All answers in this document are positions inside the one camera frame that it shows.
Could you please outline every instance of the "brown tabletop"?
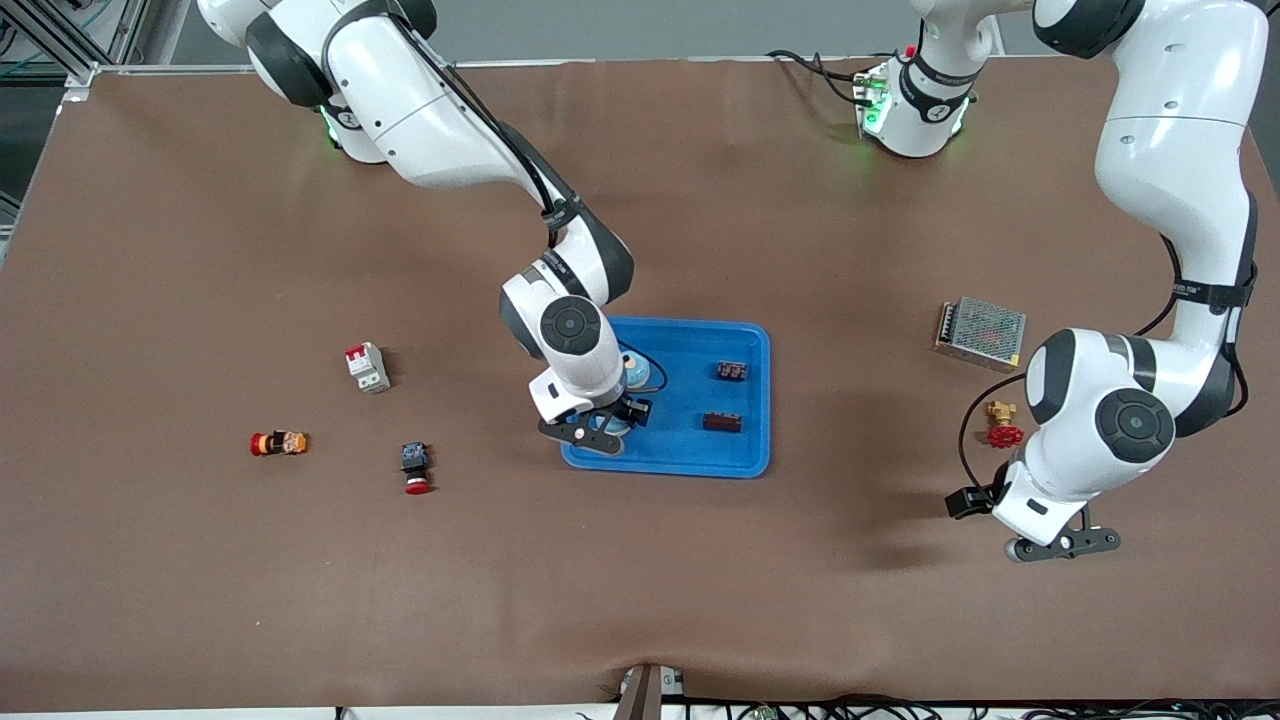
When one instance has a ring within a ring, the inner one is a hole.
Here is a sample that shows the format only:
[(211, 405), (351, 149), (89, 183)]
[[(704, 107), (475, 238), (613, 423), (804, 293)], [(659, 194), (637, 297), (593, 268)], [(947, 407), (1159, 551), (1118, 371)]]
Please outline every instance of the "brown tabletop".
[[(769, 331), (769, 470), (564, 465), (497, 314), (544, 238), (516, 187), (360, 167), (252, 76), (100, 77), (0, 273), (0, 710), (589, 701), (643, 661), (759, 700), (1280, 694), (1280, 208), (1252, 143), (1252, 404), (1096, 502), (1120, 551), (1015, 565), (942, 505), (1000, 375), (929, 337), (961, 295), (1025, 311), (1027, 352), (1161, 307), (1158, 237), (1093, 181), (1110, 67), (993, 61), (923, 161), (794, 65), (467, 76), (630, 242), (611, 313)], [(356, 389), (361, 341), (396, 388)], [(250, 456), (274, 428), (312, 448)]]

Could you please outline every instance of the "white circuit breaker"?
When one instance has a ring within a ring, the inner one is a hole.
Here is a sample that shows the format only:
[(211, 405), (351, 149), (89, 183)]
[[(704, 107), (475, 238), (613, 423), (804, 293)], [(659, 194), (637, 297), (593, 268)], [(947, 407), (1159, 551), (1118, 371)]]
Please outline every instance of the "white circuit breaker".
[(362, 392), (372, 395), (392, 387), (383, 365), (383, 352), (371, 342), (347, 348), (347, 372), (356, 378)]

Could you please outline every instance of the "red valve knob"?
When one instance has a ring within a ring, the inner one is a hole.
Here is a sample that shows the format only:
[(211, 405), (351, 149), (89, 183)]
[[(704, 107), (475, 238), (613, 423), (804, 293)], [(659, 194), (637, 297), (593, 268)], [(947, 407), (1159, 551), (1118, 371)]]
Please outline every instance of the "red valve knob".
[(1015, 428), (1012, 425), (991, 428), (991, 430), (987, 432), (987, 443), (991, 445), (991, 447), (1007, 450), (1015, 445), (1023, 443), (1023, 430), (1021, 428)]

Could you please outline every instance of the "red knob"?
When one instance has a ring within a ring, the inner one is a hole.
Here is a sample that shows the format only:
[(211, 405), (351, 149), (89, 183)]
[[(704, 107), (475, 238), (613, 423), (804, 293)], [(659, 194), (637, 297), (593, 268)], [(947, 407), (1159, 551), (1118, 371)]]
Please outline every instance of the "red knob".
[(1021, 428), (1015, 428), (1012, 425), (991, 428), (991, 430), (987, 432), (987, 443), (991, 445), (991, 447), (998, 447), (1001, 450), (1021, 445), (1023, 430)]

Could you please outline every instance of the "blue tray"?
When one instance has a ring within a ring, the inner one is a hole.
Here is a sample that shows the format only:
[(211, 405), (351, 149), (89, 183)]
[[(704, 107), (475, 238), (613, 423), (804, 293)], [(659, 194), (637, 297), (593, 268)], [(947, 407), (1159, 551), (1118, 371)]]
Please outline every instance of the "blue tray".
[[(671, 373), (650, 395), (649, 424), (622, 436), (618, 455), (561, 446), (584, 470), (756, 478), (769, 466), (769, 336), (751, 323), (609, 318), (618, 340)], [(716, 377), (721, 360), (746, 363), (746, 380)], [(660, 382), (654, 368), (650, 384)], [(742, 432), (703, 429), (703, 413), (737, 413)]]

